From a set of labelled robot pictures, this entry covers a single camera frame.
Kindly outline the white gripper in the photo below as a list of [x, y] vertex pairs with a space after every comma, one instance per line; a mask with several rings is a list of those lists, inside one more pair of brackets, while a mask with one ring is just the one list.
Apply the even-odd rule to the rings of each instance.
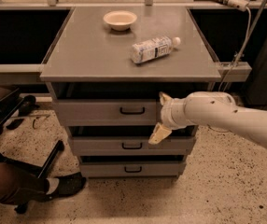
[[184, 112], [184, 99], [173, 99], [167, 93], [162, 91], [159, 93], [159, 96], [162, 105], [162, 124], [158, 122], [155, 125], [148, 140], [151, 145], [159, 144], [172, 133], [172, 130], [183, 129], [191, 125], [191, 122], [187, 119]]

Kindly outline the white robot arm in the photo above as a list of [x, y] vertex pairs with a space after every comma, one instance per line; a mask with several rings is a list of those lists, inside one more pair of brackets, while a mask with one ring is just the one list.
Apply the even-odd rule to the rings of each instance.
[[215, 127], [267, 148], [267, 111], [241, 107], [226, 92], [197, 91], [186, 98], [160, 93], [161, 122], [149, 137], [157, 145], [172, 131], [191, 125]]

